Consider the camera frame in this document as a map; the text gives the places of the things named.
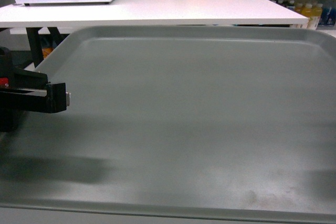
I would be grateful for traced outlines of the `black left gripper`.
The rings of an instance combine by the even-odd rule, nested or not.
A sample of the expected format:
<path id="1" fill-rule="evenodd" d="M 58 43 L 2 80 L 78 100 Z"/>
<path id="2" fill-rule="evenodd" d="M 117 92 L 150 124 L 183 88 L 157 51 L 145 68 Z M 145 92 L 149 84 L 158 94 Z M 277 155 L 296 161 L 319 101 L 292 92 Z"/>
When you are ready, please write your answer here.
<path id="1" fill-rule="evenodd" d="M 14 66 L 11 51 L 1 47 L 1 132 L 18 127 L 21 111 L 58 113 L 70 106 L 65 83 L 48 83 L 44 73 Z"/>

